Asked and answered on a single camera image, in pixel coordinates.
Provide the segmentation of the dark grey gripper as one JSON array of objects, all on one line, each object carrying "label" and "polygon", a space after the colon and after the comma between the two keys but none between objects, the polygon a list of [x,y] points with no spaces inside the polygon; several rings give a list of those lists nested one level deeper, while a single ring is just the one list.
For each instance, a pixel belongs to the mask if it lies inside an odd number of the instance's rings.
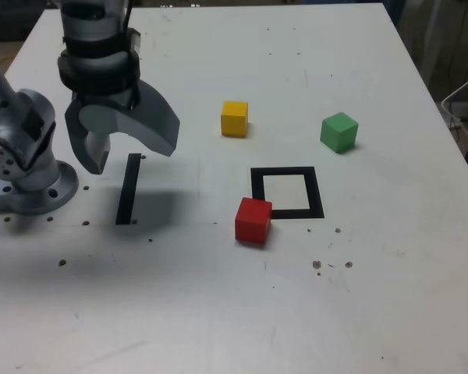
[{"label": "dark grey gripper", "polygon": [[176,149],[180,126],[166,99],[142,80],[135,88],[112,94],[74,90],[65,118],[73,152],[93,175],[101,175],[105,168],[109,134],[132,136],[149,150],[169,157]]}]

